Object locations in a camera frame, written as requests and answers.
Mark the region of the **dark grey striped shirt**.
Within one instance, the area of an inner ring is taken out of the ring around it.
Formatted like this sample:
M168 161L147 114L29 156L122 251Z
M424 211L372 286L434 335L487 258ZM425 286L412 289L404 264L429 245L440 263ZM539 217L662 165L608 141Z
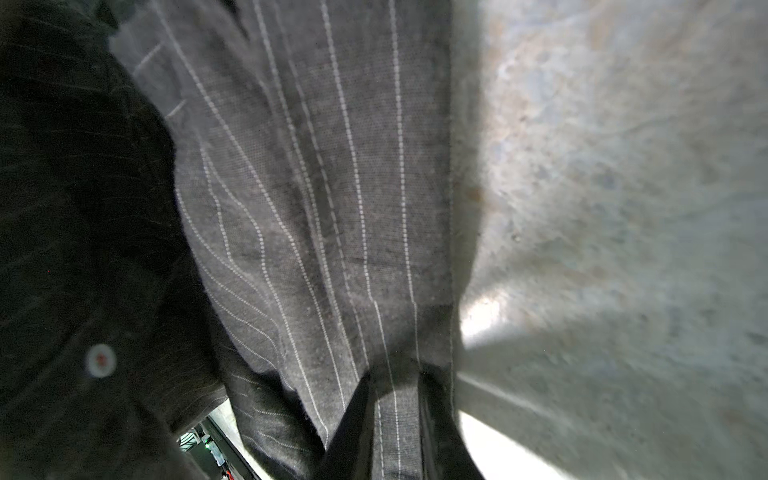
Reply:
M370 479L450 395L447 1L1 5L1 475L198 479L229 402L312 479L360 379Z

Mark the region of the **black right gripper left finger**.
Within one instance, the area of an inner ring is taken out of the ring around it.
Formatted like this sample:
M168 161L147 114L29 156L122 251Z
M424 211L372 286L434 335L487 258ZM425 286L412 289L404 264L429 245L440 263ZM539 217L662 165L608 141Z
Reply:
M371 478L375 404L370 376L365 375L360 379L313 479Z

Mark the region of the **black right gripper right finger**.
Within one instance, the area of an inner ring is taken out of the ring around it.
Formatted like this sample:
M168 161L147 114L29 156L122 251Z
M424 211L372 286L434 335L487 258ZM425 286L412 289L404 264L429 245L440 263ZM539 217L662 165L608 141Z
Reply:
M419 376L422 467L429 480L483 480L453 419L449 395L426 372Z

